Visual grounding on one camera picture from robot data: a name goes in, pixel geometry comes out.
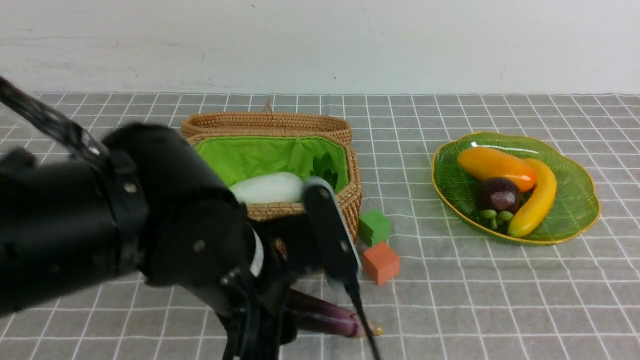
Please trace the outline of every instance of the basket handle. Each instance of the basket handle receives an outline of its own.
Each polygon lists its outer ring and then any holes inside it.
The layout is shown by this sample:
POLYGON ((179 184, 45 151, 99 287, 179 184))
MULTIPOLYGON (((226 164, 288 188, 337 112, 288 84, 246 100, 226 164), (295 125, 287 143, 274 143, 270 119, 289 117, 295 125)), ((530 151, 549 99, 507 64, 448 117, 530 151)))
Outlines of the basket handle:
POLYGON ((273 125, 275 125, 275 123, 277 122, 277 119, 273 115, 273 108, 271 108, 271 101, 269 99, 267 99, 266 104, 264 104, 264 108, 262 109, 262 112, 265 113, 265 112, 267 112, 267 110, 269 111, 269 114, 271 115, 271 120, 273 121, 273 125))

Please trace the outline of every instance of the yellow banana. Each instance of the yellow banana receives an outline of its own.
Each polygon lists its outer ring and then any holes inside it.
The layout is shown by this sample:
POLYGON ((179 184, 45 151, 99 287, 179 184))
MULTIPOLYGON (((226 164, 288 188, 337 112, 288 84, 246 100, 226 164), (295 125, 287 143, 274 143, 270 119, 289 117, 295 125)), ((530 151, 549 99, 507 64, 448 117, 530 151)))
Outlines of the yellow banana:
POLYGON ((531 234, 549 214, 556 199, 557 182, 553 171, 540 160, 524 159, 524 161, 536 172, 538 181, 529 200, 509 222, 507 233, 514 238, 523 238, 531 234))

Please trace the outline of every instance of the green plate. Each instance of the green plate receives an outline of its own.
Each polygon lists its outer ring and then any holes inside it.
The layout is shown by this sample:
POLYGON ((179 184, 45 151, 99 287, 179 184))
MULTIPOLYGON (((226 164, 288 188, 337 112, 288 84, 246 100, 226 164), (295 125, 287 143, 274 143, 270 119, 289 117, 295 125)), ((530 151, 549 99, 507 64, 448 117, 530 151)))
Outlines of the green plate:
POLYGON ((551 146, 525 136, 474 133, 445 144, 433 156, 431 180, 440 198, 462 219, 498 238, 529 245, 553 245, 573 239, 589 229, 600 216, 600 203, 589 173, 551 146), (528 236, 514 238, 494 231, 480 218, 476 206, 479 181, 468 175, 456 161, 469 147, 490 146, 519 158, 535 158, 546 163, 556 175, 554 205, 542 223, 528 236))

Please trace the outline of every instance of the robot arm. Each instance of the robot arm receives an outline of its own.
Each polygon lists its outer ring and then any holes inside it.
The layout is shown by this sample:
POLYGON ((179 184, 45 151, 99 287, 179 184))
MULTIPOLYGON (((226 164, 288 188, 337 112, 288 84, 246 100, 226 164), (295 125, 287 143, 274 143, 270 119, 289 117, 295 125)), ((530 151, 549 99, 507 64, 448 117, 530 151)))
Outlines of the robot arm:
POLYGON ((360 264, 326 183, 307 183, 304 214, 256 222, 172 129, 131 124, 98 141, 3 78, 0 102, 72 154, 0 159, 0 316, 141 271, 214 309, 228 334, 223 360, 275 360, 296 336, 284 311, 292 283, 322 270, 366 323, 360 264))

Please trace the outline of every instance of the green cube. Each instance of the green cube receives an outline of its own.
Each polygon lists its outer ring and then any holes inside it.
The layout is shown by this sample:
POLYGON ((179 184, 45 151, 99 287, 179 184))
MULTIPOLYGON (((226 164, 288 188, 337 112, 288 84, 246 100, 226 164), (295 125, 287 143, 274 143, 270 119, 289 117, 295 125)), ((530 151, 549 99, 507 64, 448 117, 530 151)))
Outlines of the green cube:
POLYGON ((391 220, 378 210, 370 210, 358 218, 358 236, 368 246, 389 238, 391 220))

